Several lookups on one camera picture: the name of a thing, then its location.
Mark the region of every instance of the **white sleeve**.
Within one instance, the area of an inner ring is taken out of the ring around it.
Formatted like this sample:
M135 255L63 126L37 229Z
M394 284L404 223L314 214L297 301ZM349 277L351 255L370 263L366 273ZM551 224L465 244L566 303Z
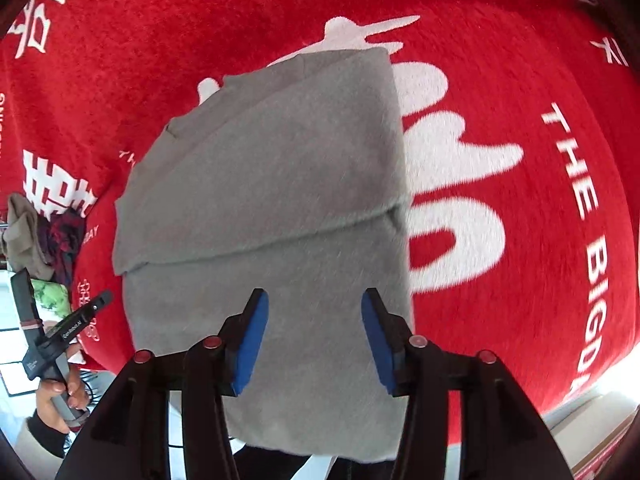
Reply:
M31 435L27 421L22 423L14 450L36 480L54 480L62 459L46 451Z

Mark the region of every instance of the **folded gray cloth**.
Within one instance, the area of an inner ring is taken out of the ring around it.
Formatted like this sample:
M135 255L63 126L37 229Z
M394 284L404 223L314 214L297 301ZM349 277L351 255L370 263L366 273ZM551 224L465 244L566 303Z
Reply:
M169 122L118 200L113 253L137 348L188 349L267 290L250 384L225 398L252 446L394 457L406 403L380 385L368 286L410 319L402 124L383 49L225 79Z
M0 250L6 256L12 270L27 269L32 278L48 282L53 267L38 243L38 213L21 194L11 193L7 203L8 228L0 236Z

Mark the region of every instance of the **blue gripper pad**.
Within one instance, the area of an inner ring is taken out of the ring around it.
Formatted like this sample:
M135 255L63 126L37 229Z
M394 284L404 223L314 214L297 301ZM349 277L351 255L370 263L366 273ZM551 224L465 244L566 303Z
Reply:
M262 291L254 314L249 321L244 339L238 349L238 360L236 361L236 374L231 383L231 387L236 395L240 395L242 390L249 384L251 374L254 371L255 362L258 359L258 352L262 344L264 330L269 320L269 297Z
M394 377L394 359L391 346L386 341L385 333L380 325L378 312L373 306L369 297L369 289L362 295L362 322L367 333L369 347L373 354L373 361L376 363L380 382L392 395L396 389L396 378Z

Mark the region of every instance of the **human hand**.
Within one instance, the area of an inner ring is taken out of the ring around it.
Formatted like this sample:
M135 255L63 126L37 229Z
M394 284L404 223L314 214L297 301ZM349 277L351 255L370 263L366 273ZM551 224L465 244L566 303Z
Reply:
M74 343L66 350L66 357L78 353L81 349L80 343ZM80 380L80 370L74 364L69 364L69 377L66 382L66 389L69 394L67 401L70 408L84 410L89 403L89 395L84 389L84 384ZM60 433L69 433L69 427L55 409L51 399L65 391L65 385L57 381L40 381L36 390L36 412L40 420L50 428Z

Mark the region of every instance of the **red blanket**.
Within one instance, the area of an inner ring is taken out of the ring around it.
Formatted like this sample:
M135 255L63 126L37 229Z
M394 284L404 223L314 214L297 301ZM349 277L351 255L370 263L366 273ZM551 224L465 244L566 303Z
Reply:
M415 196L417 332L451 351L493 349L548 410L639 333L640 92L597 10L596 0L31 0L0 44L0 200L21 190L43 214L88 215L73 302L114 293L82 342L117 371L133 347L111 268L114 200L163 125L223 75L382 45Z

